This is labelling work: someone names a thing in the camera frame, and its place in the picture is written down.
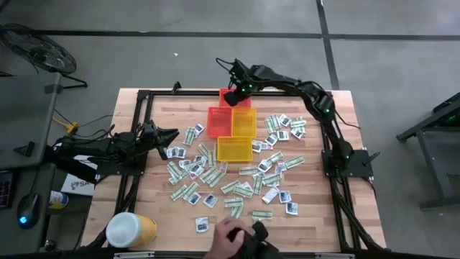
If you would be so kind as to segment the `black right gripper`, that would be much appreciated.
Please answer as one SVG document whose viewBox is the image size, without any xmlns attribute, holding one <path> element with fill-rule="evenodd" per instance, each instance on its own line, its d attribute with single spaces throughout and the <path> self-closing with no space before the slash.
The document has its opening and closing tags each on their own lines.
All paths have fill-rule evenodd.
<svg viewBox="0 0 460 259">
<path fill-rule="evenodd" d="M 224 94 L 224 100 L 228 105 L 236 106 L 242 100 L 241 96 L 251 96 L 259 91 L 259 86 L 250 70 L 234 71 L 233 84 L 236 86 L 234 92 L 228 90 Z"/>
</svg>

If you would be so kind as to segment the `orange plastic basket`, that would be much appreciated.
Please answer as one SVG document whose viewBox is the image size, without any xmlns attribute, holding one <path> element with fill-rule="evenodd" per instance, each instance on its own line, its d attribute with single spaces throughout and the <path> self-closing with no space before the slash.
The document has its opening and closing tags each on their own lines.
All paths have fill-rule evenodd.
<svg viewBox="0 0 460 259">
<path fill-rule="evenodd" d="M 210 138 L 231 136 L 231 108 L 211 106 L 208 108 L 206 134 Z"/>
<path fill-rule="evenodd" d="M 227 88 L 220 88 L 219 89 L 219 106 L 220 107 L 230 107 L 230 105 L 226 102 L 226 100 L 224 99 L 224 94 L 228 93 L 228 92 L 232 92 L 234 91 L 234 89 L 227 89 Z M 248 99 L 245 99 L 243 101 L 240 101 L 236 107 L 246 107 L 246 108 L 250 108 L 252 105 L 251 105 L 251 99 L 248 98 Z"/>
</svg>

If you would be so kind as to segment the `yellow power plug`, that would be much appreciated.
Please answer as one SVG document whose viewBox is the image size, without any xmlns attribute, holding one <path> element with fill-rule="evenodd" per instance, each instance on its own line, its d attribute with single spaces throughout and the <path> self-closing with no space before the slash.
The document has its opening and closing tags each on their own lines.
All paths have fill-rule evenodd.
<svg viewBox="0 0 460 259">
<path fill-rule="evenodd" d="M 59 125 L 66 128 L 67 135 L 72 136 L 78 131 L 78 123 L 77 122 L 61 122 L 60 120 L 56 119 L 55 117 L 52 118 L 54 122 L 58 123 Z"/>
</svg>

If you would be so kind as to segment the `white cardboard box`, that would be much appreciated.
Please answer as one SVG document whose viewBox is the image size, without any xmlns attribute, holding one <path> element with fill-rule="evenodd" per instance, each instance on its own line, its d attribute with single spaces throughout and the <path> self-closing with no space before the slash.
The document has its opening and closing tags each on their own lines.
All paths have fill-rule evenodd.
<svg viewBox="0 0 460 259">
<path fill-rule="evenodd" d="M 95 163 L 91 163 L 88 160 L 87 155 L 77 155 L 74 157 L 74 159 L 86 167 L 89 167 L 92 169 L 97 169 L 98 167 Z M 60 191 L 66 194 L 93 196 L 94 189 L 95 189 L 95 186 L 92 183 L 82 180 L 74 175 L 68 174 L 65 178 L 65 181 Z"/>
</svg>

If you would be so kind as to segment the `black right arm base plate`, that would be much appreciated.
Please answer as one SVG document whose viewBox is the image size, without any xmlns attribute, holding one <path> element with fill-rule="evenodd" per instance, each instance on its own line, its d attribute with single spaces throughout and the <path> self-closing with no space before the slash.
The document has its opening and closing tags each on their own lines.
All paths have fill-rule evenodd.
<svg viewBox="0 0 460 259">
<path fill-rule="evenodd" d="M 331 161 L 331 151 L 323 150 L 321 153 L 325 176 L 329 178 L 355 177 L 373 178 L 372 161 L 380 155 L 380 152 L 369 154 L 367 150 L 355 150 L 349 160 L 346 169 L 338 169 Z"/>
</svg>

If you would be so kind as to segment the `yellow canister white lid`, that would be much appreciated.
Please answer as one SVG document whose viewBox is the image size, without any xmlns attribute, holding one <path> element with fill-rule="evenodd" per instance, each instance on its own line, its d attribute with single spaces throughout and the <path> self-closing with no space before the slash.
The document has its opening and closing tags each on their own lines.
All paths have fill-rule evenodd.
<svg viewBox="0 0 460 259">
<path fill-rule="evenodd" d="M 117 248 L 136 247 L 153 241 L 156 222 L 139 214 L 121 212 L 111 218 L 105 230 L 108 243 Z"/>
</svg>

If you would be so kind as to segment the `person's hand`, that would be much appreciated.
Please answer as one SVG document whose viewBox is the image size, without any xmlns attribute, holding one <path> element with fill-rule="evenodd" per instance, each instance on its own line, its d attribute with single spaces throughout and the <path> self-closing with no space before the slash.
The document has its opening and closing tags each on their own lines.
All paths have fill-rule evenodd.
<svg viewBox="0 0 460 259">
<path fill-rule="evenodd" d="M 233 241 L 228 238 L 231 231 L 239 229 Z M 253 229 L 240 219 L 226 217 L 214 229 L 213 242 L 210 250 L 203 259 L 229 259 L 237 254 L 244 242 L 246 233 L 253 233 Z"/>
</svg>

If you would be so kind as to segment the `black computer mouse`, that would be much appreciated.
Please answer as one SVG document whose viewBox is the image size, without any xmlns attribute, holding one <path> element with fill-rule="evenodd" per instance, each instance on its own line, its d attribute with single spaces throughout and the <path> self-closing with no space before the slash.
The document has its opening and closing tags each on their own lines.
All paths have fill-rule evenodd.
<svg viewBox="0 0 460 259">
<path fill-rule="evenodd" d="M 17 222 L 20 228 L 30 229 L 40 217 L 40 195 L 37 193 L 23 196 L 17 206 Z"/>
</svg>

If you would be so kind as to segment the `yellow plastic basket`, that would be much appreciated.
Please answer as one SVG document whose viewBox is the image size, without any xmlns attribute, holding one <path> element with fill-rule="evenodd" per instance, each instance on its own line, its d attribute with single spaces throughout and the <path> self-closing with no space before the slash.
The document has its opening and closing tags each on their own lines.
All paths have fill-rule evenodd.
<svg viewBox="0 0 460 259">
<path fill-rule="evenodd" d="M 218 137 L 217 160 L 221 162 L 249 162 L 253 160 L 252 138 Z"/>
<path fill-rule="evenodd" d="M 257 136 L 257 112 L 255 108 L 233 108 L 231 115 L 231 136 Z"/>
</svg>

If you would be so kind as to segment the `grey desk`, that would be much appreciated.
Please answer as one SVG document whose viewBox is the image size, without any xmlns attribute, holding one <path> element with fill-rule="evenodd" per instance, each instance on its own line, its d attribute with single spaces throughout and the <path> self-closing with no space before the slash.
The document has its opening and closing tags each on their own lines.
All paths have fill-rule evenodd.
<svg viewBox="0 0 460 259">
<path fill-rule="evenodd" d="M 56 167 L 45 163 L 52 116 L 61 92 L 61 76 L 48 73 L 0 78 L 0 171 L 14 172 L 11 207 L 0 209 L 0 257 L 36 253 L 46 236 L 47 203 Z M 35 142 L 27 158 L 15 147 Z M 30 229 L 17 222 L 17 206 L 23 196 L 40 195 L 40 217 Z"/>
</svg>

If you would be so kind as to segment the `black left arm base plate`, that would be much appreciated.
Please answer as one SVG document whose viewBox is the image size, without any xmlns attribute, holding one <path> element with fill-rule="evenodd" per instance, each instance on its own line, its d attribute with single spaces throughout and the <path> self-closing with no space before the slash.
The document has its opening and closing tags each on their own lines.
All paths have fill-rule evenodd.
<svg viewBox="0 0 460 259">
<path fill-rule="evenodd" d="M 99 175 L 142 176 L 145 172 L 147 154 L 125 163 L 97 162 L 96 172 Z"/>
</svg>

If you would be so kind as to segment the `grey metal stand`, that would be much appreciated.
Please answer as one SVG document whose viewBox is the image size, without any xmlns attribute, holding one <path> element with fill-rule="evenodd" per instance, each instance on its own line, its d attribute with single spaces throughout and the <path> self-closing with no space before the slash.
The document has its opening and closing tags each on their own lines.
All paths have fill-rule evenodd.
<svg viewBox="0 0 460 259">
<path fill-rule="evenodd" d="M 451 183 L 460 177 L 460 92 L 441 102 L 432 114 L 396 136 L 400 142 L 416 137 L 433 176 L 438 198 L 424 201 L 421 209 L 460 205 L 460 188 Z"/>
</svg>

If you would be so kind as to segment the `black floor fan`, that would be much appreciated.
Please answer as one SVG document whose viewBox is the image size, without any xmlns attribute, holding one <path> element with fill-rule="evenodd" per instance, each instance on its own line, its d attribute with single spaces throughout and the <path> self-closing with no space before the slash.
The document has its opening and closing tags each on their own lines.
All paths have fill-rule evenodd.
<svg viewBox="0 0 460 259">
<path fill-rule="evenodd" d="M 71 76 L 76 72 L 75 58 L 61 45 L 46 35 L 39 35 L 30 27 L 8 23 L 0 25 L 0 44 L 14 54 L 49 73 L 59 73 L 66 79 L 77 82 L 71 88 L 87 88 L 88 84 Z"/>
</svg>

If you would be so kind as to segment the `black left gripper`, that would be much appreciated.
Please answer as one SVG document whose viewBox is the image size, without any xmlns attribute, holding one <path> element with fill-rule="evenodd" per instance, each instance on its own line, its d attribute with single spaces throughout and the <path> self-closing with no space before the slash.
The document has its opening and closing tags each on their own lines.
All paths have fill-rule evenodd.
<svg viewBox="0 0 460 259">
<path fill-rule="evenodd" d="M 162 143 L 171 143 L 179 134 L 180 133 L 178 129 L 157 128 L 152 120 L 143 124 L 139 123 L 135 132 L 134 149 L 157 149 L 161 159 L 167 160 L 167 146 L 163 145 Z"/>
</svg>

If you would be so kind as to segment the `black desk bracket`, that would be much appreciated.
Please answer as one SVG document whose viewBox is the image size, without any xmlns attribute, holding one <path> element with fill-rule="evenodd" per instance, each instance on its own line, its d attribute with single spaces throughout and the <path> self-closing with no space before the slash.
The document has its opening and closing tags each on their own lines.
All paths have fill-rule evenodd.
<svg viewBox="0 0 460 259">
<path fill-rule="evenodd" d="M 29 141 L 26 145 L 15 147 L 14 152 L 19 155 L 29 158 L 32 155 L 34 148 L 35 148 L 35 142 Z"/>
</svg>

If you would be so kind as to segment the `black keyboard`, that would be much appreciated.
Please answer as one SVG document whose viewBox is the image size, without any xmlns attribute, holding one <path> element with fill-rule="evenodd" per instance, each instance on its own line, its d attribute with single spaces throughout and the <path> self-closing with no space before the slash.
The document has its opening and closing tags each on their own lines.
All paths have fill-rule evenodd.
<svg viewBox="0 0 460 259">
<path fill-rule="evenodd" d="M 0 171 L 0 209 L 8 209 L 12 205 L 14 185 L 13 171 Z"/>
</svg>

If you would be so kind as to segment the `plain white packet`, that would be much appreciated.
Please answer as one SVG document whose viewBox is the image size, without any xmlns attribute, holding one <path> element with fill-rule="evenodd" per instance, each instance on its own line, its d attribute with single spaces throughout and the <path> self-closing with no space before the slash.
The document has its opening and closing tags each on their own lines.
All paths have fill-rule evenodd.
<svg viewBox="0 0 460 259">
<path fill-rule="evenodd" d="M 263 197 L 262 200 L 264 203 L 269 204 L 278 194 L 280 190 L 273 186 Z"/>
</svg>

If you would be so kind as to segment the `blue yellow can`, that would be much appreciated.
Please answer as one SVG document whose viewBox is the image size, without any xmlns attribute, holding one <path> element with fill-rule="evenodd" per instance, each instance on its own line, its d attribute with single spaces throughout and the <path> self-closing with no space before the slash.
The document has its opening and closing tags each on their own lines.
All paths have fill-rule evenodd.
<svg viewBox="0 0 460 259">
<path fill-rule="evenodd" d="M 59 191 L 51 191 L 50 198 L 48 201 L 48 208 L 49 209 L 64 209 L 69 202 L 69 197 L 67 194 L 64 194 Z"/>
</svg>

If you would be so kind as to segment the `silver metal bar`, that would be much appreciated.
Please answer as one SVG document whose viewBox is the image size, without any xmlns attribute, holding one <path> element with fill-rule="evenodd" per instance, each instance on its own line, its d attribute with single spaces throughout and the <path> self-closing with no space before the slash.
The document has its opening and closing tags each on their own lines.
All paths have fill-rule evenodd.
<svg viewBox="0 0 460 259">
<path fill-rule="evenodd" d="M 356 259 L 355 255 L 343 253 L 316 253 L 315 259 Z"/>
<path fill-rule="evenodd" d="M 114 253 L 113 259 L 151 259 L 155 257 L 154 251 L 137 251 Z"/>
</svg>

